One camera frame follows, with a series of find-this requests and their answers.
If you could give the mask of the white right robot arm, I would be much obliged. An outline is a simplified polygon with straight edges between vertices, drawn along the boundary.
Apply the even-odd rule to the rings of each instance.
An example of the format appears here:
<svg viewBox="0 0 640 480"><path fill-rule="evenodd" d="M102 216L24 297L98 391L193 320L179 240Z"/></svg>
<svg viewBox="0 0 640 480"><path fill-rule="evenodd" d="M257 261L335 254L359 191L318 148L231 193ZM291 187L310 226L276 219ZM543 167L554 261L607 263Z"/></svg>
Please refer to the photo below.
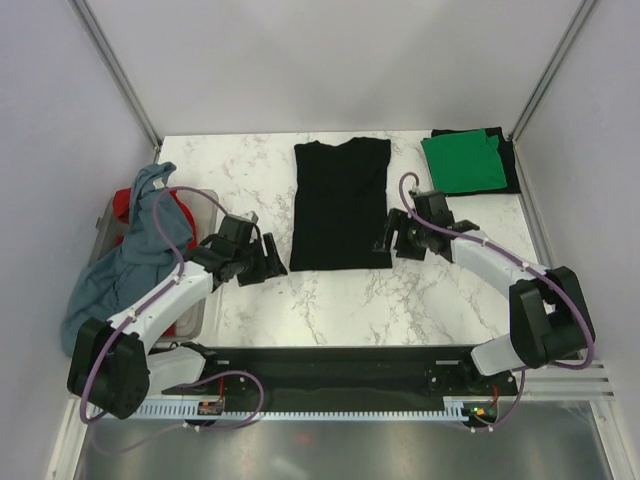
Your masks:
<svg viewBox="0 0 640 480"><path fill-rule="evenodd" d="M472 348L458 368L467 392L483 392L494 375L553 365L571 370L590 366L595 334L579 282L566 267L531 264L494 243L474 223L456 222L447 212L429 223L414 211L392 209L374 250L423 260L428 251L465 268L496 291L509 306L509 332Z"/></svg>

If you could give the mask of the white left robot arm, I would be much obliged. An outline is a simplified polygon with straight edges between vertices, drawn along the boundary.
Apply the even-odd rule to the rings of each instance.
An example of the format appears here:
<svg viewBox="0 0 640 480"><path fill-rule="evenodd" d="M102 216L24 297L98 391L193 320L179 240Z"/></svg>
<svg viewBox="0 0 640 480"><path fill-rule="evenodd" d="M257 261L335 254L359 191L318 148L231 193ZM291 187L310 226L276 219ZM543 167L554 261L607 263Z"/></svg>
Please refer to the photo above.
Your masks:
<svg viewBox="0 0 640 480"><path fill-rule="evenodd" d="M191 252L159 285L137 303L106 321L90 318L80 327L72 356L68 390L81 400L81 419L93 422L87 407L126 419L144 400L189 385L208 393L219 382L219 369L193 346L160 353L153 347L182 314L236 280L247 286L286 275L270 233L246 245L225 245L219 235Z"/></svg>

